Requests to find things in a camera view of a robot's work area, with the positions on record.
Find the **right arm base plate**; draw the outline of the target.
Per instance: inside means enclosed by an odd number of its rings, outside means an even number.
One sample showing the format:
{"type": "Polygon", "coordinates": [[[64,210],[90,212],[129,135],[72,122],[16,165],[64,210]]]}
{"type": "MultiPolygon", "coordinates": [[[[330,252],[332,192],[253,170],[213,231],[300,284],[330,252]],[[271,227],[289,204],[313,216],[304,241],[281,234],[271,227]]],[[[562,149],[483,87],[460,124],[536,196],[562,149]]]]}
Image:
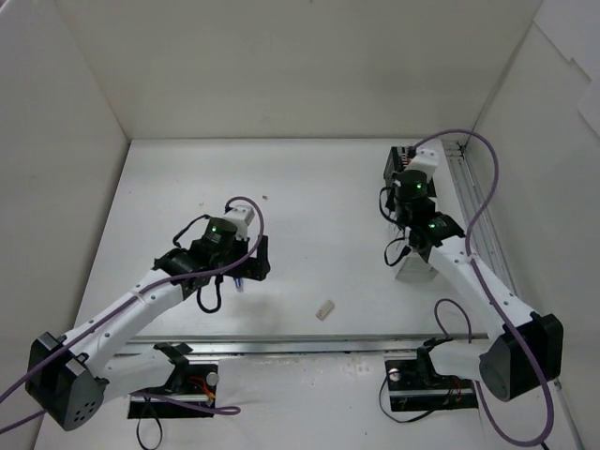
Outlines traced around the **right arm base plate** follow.
{"type": "Polygon", "coordinates": [[[478,399],[472,382],[456,376],[441,376],[433,382],[424,381],[414,359],[384,361],[383,390],[392,413],[425,413],[478,409],[478,399]]]}

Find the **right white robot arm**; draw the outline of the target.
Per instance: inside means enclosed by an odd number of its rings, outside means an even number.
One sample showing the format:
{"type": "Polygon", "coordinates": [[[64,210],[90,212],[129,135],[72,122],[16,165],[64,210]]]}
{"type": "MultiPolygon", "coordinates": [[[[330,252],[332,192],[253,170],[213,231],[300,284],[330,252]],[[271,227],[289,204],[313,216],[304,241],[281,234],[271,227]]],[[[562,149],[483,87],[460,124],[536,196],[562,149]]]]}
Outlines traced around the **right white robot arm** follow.
{"type": "Polygon", "coordinates": [[[424,172],[393,172],[386,183],[404,244],[396,262],[410,256],[443,276],[469,306],[487,334],[481,345],[447,337],[430,339],[417,351],[414,373],[426,386],[447,376],[483,383],[507,402],[556,379],[562,369],[563,325],[523,303],[474,253],[465,232],[428,196],[424,172]]]}

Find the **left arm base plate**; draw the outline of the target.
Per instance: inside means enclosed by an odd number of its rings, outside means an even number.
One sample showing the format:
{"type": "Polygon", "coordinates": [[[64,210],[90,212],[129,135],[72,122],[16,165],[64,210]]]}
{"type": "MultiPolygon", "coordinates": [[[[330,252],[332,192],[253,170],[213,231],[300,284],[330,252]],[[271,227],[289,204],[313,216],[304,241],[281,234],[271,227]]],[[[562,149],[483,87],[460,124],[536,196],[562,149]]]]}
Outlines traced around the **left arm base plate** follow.
{"type": "MultiPolygon", "coordinates": [[[[145,388],[145,393],[173,398],[188,405],[202,406],[211,411],[215,408],[218,383],[216,362],[196,362],[187,367],[183,381],[175,389],[168,387],[145,388]]],[[[184,419],[212,418],[212,412],[200,412],[174,405],[170,402],[139,395],[128,398],[127,419],[184,419]]]]}

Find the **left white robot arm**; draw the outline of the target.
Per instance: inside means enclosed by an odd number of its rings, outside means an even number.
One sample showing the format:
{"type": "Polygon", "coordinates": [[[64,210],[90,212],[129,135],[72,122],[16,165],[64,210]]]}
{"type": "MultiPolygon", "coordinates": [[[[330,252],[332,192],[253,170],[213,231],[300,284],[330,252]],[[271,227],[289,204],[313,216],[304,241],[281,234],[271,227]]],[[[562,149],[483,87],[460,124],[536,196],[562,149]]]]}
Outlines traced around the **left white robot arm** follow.
{"type": "Polygon", "coordinates": [[[228,206],[210,217],[189,247],[175,243],[128,293],[88,322],[60,337],[39,336],[31,345],[25,390],[64,431],[81,427],[99,408],[129,394],[179,392],[188,380],[185,343],[154,344],[119,359],[122,348],[154,319],[225,277],[265,280],[268,238],[248,239],[256,206],[228,206]]]}

